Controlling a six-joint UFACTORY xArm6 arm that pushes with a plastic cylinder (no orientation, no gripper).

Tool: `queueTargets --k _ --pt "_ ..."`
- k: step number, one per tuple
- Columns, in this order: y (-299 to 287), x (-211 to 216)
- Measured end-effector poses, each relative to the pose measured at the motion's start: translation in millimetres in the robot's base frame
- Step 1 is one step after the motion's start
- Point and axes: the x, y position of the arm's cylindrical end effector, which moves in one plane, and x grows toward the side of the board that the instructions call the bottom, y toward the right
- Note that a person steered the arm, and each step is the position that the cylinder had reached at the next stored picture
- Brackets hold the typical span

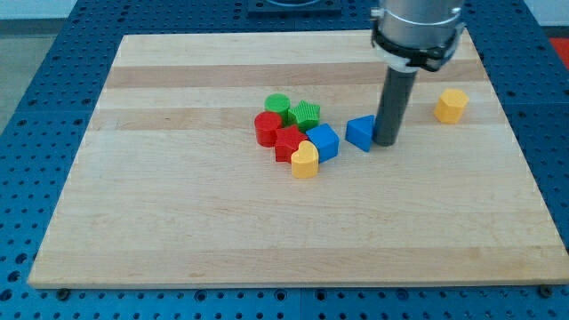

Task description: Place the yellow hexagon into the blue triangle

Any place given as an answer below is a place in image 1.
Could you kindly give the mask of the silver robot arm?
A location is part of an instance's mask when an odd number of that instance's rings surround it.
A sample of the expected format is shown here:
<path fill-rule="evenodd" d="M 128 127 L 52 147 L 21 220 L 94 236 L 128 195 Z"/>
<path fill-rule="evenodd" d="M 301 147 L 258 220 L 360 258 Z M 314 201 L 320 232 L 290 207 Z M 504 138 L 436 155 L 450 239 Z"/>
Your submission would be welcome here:
<path fill-rule="evenodd" d="M 380 0 L 370 10 L 371 43 L 400 73 L 437 72 L 452 59 L 465 23 L 463 0 Z"/>

